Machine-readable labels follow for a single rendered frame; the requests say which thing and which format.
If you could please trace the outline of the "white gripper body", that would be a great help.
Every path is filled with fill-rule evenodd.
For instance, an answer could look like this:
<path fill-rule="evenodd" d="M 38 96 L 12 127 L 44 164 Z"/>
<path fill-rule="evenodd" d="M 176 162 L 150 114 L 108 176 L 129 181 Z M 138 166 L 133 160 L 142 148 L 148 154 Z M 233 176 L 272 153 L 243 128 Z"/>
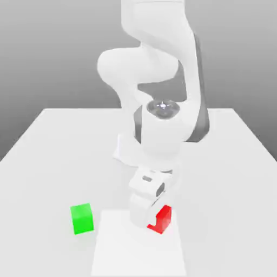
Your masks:
<path fill-rule="evenodd" d="M 155 226 L 156 214 L 159 211 L 159 198 L 156 200 L 146 199 L 136 193 L 132 193 L 129 199 L 129 211 L 131 222 L 140 228 L 148 225 Z"/>

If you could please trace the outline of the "small red cube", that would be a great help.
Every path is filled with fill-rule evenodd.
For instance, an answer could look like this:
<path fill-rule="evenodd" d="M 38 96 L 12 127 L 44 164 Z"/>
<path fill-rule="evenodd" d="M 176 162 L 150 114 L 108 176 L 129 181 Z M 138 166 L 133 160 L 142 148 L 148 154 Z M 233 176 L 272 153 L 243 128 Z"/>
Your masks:
<path fill-rule="evenodd" d="M 163 234 L 171 223 L 172 218 L 172 208 L 171 206 L 164 205 L 163 208 L 156 214 L 156 225 L 149 224 L 147 228 Z"/>

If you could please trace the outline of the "small green cube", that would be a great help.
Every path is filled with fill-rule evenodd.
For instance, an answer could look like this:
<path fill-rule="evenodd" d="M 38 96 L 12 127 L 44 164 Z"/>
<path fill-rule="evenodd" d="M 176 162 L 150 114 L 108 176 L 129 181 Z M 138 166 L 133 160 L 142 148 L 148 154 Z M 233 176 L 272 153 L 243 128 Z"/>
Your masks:
<path fill-rule="evenodd" d="M 94 230 L 94 219 L 89 203 L 71 206 L 70 211 L 75 235 Z"/>

